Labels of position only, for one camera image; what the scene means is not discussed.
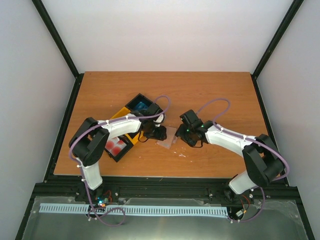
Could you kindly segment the pink card holder wallet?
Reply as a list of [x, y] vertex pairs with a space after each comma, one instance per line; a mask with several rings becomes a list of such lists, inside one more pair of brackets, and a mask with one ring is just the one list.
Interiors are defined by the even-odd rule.
[[176, 132], [177, 132], [177, 128], [166, 126], [166, 139], [158, 140], [156, 144], [163, 148], [170, 149], [171, 146], [175, 144], [177, 141]]

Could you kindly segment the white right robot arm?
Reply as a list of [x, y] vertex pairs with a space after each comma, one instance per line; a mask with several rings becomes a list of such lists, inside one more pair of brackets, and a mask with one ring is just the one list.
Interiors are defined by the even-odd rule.
[[193, 110], [180, 116], [182, 124], [175, 135], [192, 148], [203, 144], [217, 145], [243, 157], [245, 171], [233, 177], [228, 190], [235, 195], [260, 187], [267, 187], [280, 178], [288, 163], [268, 135], [247, 136], [222, 127], [214, 121], [203, 122]]

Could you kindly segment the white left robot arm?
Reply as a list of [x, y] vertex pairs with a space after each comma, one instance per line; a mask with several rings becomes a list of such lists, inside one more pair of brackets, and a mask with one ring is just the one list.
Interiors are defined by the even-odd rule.
[[77, 163], [81, 181], [87, 188], [86, 195], [92, 201], [99, 201], [104, 195], [104, 188], [100, 186], [103, 179], [99, 160], [108, 140], [141, 131], [149, 138], [165, 138], [166, 130], [161, 123], [167, 110], [162, 110], [156, 103], [152, 103], [148, 108], [134, 110], [117, 118], [95, 120], [88, 117], [84, 120], [69, 142], [68, 156]]

